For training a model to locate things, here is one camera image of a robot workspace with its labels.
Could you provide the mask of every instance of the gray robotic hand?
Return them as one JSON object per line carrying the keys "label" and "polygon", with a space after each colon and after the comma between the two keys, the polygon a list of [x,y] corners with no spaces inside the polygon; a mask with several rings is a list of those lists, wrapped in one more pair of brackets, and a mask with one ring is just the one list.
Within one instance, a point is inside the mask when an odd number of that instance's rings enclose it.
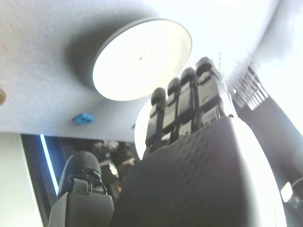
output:
{"label": "gray robotic hand", "polygon": [[270,165],[208,58],[151,104],[146,152],[115,210],[82,154],[66,164],[50,227],[286,227]]}

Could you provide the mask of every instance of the white wall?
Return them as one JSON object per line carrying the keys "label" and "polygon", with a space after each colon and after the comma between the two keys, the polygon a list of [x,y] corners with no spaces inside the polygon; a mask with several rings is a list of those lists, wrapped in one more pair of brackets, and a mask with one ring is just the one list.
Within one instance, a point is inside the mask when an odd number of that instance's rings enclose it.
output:
{"label": "white wall", "polygon": [[0,132],[0,226],[42,227],[19,134]]}

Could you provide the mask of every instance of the blue led light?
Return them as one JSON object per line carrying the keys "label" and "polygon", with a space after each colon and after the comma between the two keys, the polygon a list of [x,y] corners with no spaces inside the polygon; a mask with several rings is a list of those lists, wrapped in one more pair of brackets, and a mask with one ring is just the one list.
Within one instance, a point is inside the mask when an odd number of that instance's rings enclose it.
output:
{"label": "blue led light", "polygon": [[55,189],[56,195],[58,195],[59,187],[58,187],[58,183],[57,183],[57,180],[56,180],[55,172],[53,171],[53,165],[52,165],[52,162],[51,162],[51,158],[49,157],[49,152],[48,152],[48,149],[47,149],[47,145],[46,145],[44,135],[41,134],[40,138],[41,138],[45,158],[46,158],[46,161],[47,161],[48,170],[49,170],[49,173],[51,174],[53,187]]}

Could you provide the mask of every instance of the brown round object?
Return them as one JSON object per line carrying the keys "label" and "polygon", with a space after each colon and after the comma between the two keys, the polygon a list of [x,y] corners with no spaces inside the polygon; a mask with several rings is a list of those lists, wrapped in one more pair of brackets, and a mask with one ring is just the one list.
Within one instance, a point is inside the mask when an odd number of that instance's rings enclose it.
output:
{"label": "brown round object", "polygon": [[2,105],[5,102],[6,94],[4,91],[0,90],[0,105]]}

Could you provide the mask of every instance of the blue block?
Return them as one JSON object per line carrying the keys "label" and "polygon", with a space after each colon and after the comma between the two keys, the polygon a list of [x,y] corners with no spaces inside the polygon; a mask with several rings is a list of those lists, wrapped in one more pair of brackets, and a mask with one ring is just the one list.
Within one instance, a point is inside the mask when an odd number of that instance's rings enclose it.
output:
{"label": "blue block", "polygon": [[82,124],[82,125],[86,125],[89,124],[91,122],[93,122],[95,119],[93,116],[90,116],[87,113],[81,113],[80,115],[76,116],[73,118],[73,121],[78,123],[78,124]]}

